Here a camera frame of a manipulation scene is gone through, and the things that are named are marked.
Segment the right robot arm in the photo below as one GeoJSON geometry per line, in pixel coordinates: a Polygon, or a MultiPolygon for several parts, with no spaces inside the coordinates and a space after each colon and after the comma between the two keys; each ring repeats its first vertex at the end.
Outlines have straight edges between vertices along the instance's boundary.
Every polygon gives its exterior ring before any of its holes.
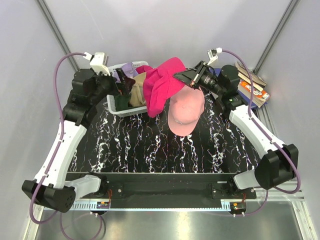
{"type": "Polygon", "coordinates": [[[249,188],[269,190],[296,178],[299,151],[274,136],[253,114],[249,104],[238,93],[238,69],[224,65],[219,74],[204,61],[195,67],[175,73],[174,78],[193,89],[216,94],[215,103],[257,151],[260,162],[253,170],[237,173],[227,185],[228,195],[239,198],[249,188]]]}

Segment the dark green cap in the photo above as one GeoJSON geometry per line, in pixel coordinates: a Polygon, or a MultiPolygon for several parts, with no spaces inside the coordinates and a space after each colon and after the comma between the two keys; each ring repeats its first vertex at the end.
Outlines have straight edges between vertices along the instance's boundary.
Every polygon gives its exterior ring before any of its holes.
{"type": "Polygon", "coordinates": [[[114,104],[115,104],[115,110],[117,112],[119,111],[125,111],[128,110],[130,105],[131,95],[115,95],[114,96],[114,104]]]}

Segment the beige baseball cap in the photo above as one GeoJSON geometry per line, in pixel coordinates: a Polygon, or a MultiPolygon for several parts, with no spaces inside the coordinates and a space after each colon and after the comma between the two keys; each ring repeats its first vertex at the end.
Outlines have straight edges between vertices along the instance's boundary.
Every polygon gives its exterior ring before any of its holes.
{"type": "Polygon", "coordinates": [[[129,103],[133,107],[143,107],[146,106],[146,100],[143,94],[143,84],[146,79],[146,72],[140,73],[135,76],[133,79],[135,80],[135,84],[131,89],[131,98],[129,103]]]}

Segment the lavender baseball cap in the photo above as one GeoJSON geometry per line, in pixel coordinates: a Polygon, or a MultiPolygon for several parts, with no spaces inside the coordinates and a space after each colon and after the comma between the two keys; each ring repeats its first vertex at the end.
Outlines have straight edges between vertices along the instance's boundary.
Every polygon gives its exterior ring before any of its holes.
{"type": "Polygon", "coordinates": [[[116,71],[117,68],[121,68],[124,72],[124,74],[128,77],[133,79],[134,77],[136,77],[138,75],[137,70],[134,68],[134,64],[132,62],[127,62],[124,64],[118,64],[114,66],[114,72],[113,72],[113,77],[116,78],[117,82],[120,82],[120,77],[116,71]]]}

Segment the light pink baseball cap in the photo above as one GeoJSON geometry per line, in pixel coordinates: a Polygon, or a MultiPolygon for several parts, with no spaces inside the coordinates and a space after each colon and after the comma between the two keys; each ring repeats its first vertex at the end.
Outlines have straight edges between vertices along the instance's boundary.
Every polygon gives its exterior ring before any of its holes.
{"type": "Polygon", "coordinates": [[[185,85],[170,98],[167,117],[169,129],[180,137],[191,134],[204,110],[204,93],[185,85]]]}

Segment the magenta baseball cap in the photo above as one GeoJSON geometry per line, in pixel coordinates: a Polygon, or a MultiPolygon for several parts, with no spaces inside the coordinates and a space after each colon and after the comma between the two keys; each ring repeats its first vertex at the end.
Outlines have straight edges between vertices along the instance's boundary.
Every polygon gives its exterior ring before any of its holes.
{"type": "Polygon", "coordinates": [[[167,99],[178,93],[185,84],[174,78],[175,73],[186,70],[183,62],[172,57],[156,68],[146,72],[143,95],[146,100],[147,114],[154,118],[160,114],[167,99]]]}

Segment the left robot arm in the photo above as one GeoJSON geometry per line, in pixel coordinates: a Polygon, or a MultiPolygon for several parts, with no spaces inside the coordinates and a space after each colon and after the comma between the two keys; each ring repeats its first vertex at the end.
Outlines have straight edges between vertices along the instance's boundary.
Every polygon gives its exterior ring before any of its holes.
{"type": "Polygon", "coordinates": [[[108,95],[127,97],[135,84],[121,68],[115,71],[120,81],[92,68],[74,74],[53,146],[34,179],[25,180],[21,187],[31,204],[66,213],[86,195],[103,198],[108,193],[108,180],[99,173],[89,172],[71,181],[66,177],[75,151],[97,114],[97,104],[108,95]]]}

